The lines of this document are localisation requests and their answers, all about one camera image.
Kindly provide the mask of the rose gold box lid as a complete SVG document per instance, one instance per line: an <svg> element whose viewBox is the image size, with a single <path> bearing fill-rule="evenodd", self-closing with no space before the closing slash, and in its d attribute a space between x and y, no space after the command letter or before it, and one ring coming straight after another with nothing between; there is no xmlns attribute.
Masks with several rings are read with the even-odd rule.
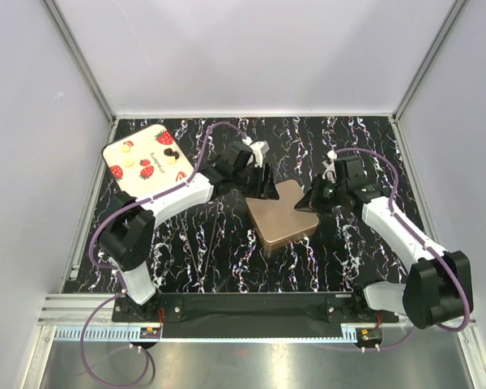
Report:
<svg viewBox="0 0 486 389"><path fill-rule="evenodd" d="M279 200L245 200L249 218L266 251L273 251L305 237L311 237L320 224L315 213L301 212L294 208L304 196L297 181L281 182L276 185L276 190Z"/></svg>

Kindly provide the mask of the metal tongs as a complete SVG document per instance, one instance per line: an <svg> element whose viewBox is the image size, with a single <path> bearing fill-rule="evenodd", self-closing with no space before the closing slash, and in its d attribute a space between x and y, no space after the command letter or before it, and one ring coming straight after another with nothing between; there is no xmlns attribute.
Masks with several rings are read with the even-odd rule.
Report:
<svg viewBox="0 0 486 389"><path fill-rule="evenodd" d="M183 212L178 217L185 234L188 252L192 256L194 270L199 279L205 278L211 259L217 229L218 212Z"/></svg>

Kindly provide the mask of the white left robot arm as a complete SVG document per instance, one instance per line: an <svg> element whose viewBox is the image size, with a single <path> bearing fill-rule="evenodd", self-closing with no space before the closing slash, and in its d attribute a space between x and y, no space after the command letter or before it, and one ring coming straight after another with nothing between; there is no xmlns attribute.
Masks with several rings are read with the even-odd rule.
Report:
<svg viewBox="0 0 486 389"><path fill-rule="evenodd" d="M140 320L159 309L157 288L147 267L155 229L191 207L208 203L231 190L246 198L278 200L271 165L264 161L266 141L233 142L213 159L198 161L190 177L146 199L121 192L121 207L100 225L93 241L109 256Z"/></svg>

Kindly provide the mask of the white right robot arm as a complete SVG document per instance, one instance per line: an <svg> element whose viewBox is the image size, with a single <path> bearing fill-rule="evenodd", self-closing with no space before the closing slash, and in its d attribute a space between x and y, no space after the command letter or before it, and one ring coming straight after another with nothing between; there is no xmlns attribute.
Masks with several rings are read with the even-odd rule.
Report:
<svg viewBox="0 0 486 389"><path fill-rule="evenodd" d="M395 252L408 271L403 284L371 282L352 300L352 312L369 321L380 311L401 314L419 328L444 327L453 319L469 323L473 292L469 258L449 251L422 232L378 184L356 156L339 158L313 179L296 204L301 212L330 214L345 207Z"/></svg>

